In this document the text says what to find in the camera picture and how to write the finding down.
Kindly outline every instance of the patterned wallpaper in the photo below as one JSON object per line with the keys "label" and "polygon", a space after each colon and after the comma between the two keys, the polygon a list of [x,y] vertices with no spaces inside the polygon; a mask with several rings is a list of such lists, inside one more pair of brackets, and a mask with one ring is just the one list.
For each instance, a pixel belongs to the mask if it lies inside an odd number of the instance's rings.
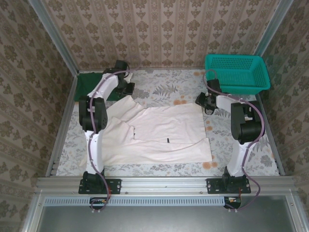
{"label": "patterned wallpaper", "polygon": [[0,231],[18,231],[50,159],[72,75],[26,0],[0,0]]}
{"label": "patterned wallpaper", "polygon": [[263,58],[272,85],[263,105],[286,174],[295,177],[309,213],[308,0],[294,1]]}
{"label": "patterned wallpaper", "polygon": [[205,55],[252,54],[279,0],[43,0],[81,70],[204,67]]}

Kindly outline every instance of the white cloth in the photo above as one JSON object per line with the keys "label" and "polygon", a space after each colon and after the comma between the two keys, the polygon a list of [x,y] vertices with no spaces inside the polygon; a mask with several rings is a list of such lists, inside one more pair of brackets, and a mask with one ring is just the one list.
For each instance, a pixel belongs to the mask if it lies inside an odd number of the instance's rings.
{"label": "white cloth", "polygon": [[144,108],[126,96],[109,107],[107,115],[104,165],[212,160],[202,109],[194,103]]}

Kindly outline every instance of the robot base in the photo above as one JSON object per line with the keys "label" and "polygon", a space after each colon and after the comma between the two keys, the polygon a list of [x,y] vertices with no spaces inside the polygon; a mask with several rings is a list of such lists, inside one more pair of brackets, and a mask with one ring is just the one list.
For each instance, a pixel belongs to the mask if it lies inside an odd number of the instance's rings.
{"label": "robot base", "polygon": [[[121,179],[106,179],[110,194],[120,194]],[[79,194],[107,194],[103,180],[98,174],[84,172],[79,184]]]}
{"label": "robot base", "polygon": [[206,179],[208,194],[220,194],[220,193],[251,193],[249,180],[246,176],[234,177],[228,173],[227,167],[225,167],[222,178]]}

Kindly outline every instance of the patterned table surface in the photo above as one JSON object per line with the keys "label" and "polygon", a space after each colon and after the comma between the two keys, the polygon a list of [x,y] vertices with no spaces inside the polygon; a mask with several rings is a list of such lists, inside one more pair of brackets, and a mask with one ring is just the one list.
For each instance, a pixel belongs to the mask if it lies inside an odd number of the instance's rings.
{"label": "patterned table surface", "polygon": [[[194,102],[206,87],[201,70],[139,70],[133,75],[133,99],[144,107],[167,106]],[[255,100],[255,96],[242,96]],[[203,112],[206,136],[210,140],[212,162],[179,164],[144,164],[106,166],[107,176],[220,176],[233,151],[230,114],[217,109],[211,116]],[[82,175],[79,166],[86,153],[86,140],[79,125],[78,104],[74,106],[69,130],[60,157],[57,175]],[[265,134],[253,148],[245,168],[249,175],[279,175],[270,144]]]}

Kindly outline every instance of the plastic basket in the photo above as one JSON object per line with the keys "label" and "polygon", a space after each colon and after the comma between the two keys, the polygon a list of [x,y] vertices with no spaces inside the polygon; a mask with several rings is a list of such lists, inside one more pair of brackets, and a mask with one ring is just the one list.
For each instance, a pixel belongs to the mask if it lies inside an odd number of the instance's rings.
{"label": "plastic basket", "polygon": [[[223,92],[257,94],[270,88],[265,63],[259,56],[210,54],[206,56],[205,69],[217,72]],[[208,72],[206,78],[214,79],[214,72]]]}

